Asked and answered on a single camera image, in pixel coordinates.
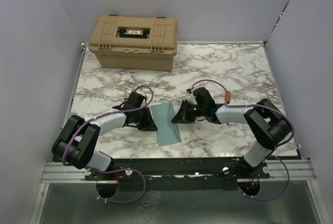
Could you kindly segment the teal envelope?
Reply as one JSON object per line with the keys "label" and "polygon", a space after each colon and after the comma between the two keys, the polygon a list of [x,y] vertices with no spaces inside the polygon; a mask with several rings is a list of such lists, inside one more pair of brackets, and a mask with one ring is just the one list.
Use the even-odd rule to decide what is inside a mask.
{"label": "teal envelope", "polygon": [[177,124],[171,122],[175,116],[172,102],[157,104],[151,107],[152,117],[157,127],[158,146],[169,146],[181,143],[181,135]]}

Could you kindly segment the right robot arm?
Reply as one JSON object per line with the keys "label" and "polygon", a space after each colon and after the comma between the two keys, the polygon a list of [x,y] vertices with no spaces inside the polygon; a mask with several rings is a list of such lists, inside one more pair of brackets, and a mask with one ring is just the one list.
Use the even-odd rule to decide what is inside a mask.
{"label": "right robot arm", "polygon": [[172,118],[172,123],[193,123],[198,117],[205,118],[213,124],[248,124],[255,137],[255,143],[243,156],[239,172],[250,178],[258,171],[258,165],[276,148],[294,136],[294,126],[268,99],[256,104],[236,106],[229,105],[229,96],[225,103],[216,103],[209,91],[199,87],[190,91],[188,100],[183,100],[179,111]]}

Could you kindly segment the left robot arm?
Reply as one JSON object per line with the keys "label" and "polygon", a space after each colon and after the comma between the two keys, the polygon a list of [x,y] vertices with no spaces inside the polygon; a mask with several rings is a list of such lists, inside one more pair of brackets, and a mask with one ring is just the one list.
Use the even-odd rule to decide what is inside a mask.
{"label": "left robot arm", "polygon": [[113,158],[95,147],[99,136],[123,127],[158,130],[145,96],[133,91],[122,104],[88,120],[72,115],[53,144],[52,154],[68,166],[95,169],[102,179],[110,179],[115,172]]}

